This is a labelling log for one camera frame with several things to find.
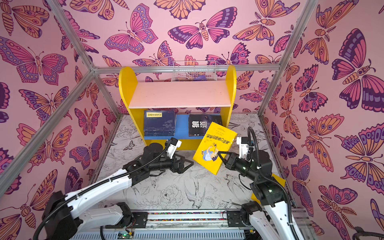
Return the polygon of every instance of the blue shelf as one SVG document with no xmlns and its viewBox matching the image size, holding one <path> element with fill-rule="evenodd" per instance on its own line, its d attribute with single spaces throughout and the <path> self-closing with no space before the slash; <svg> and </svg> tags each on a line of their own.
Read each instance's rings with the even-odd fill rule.
<svg viewBox="0 0 384 240">
<path fill-rule="evenodd" d="M 145 140 L 167 140 L 171 137 L 174 137 L 178 140 L 182 139 L 203 139 L 204 136 L 197 136 L 197 137 L 190 137 L 188 133 L 188 122 L 189 115 L 188 114 L 181 114 L 176 115 L 176 128 L 175 128 L 175 136 L 158 136 L 158 137 L 146 137 L 144 136 Z"/>
</svg>

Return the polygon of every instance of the wire basket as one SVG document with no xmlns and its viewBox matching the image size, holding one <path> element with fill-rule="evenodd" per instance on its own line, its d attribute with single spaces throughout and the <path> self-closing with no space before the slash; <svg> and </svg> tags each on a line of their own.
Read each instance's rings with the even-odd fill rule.
<svg viewBox="0 0 384 240">
<path fill-rule="evenodd" d="M 216 61 L 174 61 L 171 81 L 216 80 Z"/>
</svg>

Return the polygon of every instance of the book cover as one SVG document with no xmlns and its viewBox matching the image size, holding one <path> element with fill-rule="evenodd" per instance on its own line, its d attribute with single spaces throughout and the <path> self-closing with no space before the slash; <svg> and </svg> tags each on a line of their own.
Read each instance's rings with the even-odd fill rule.
<svg viewBox="0 0 384 240">
<path fill-rule="evenodd" d="M 203 136 L 212 122 L 223 125 L 220 115 L 204 115 L 204 114 L 190 114 L 189 115 L 189 136 Z"/>
<path fill-rule="evenodd" d="M 237 133 L 215 122 L 209 126 L 203 140 L 196 150 L 193 160 L 217 175 L 221 166 L 218 151 L 229 151 Z"/>
<path fill-rule="evenodd" d="M 167 131 L 175 128 L 176 114 L 174 111 L 145 110 L 144 132 Z"/>
</svg>

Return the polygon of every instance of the cartoon boy illustration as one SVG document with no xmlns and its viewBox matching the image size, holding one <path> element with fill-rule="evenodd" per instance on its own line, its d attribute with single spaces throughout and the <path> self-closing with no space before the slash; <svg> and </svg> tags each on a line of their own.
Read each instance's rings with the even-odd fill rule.
<svg viewBox="0 0 384 240">
<path fill-rule="evenodd" d="M 207 150 L 201 151 L 201 155 L 203 155 L 203 159 L 205 161 L 215 161 L 217 159 L 218 149 L 216 147 L 217 145 L 213 143 L 212 146 L 209 146 Z"/>
</svg>

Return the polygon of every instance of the bookshelf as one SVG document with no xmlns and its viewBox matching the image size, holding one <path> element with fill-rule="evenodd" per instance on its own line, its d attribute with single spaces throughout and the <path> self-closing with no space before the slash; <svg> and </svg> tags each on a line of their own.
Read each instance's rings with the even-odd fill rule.
<svg viewBox="0 0 384 240">
<path fill-rule="evenodd" d="M 236 97 L 236 70 L 229 65 L 225 81 L 174 81 L 139 83 L 130 67 L 121 69 L 119 90 L 137 131 L 146 145 L 165 144 L 175 137 L 179 150 L 196 150 L 202 136 L 188 136 L 188 115 L 176 116 L 175 136 L 144 137 L 144 111 L 148 108 L 221 107 L 223 126 L 228 127 Z"/>
</svg>

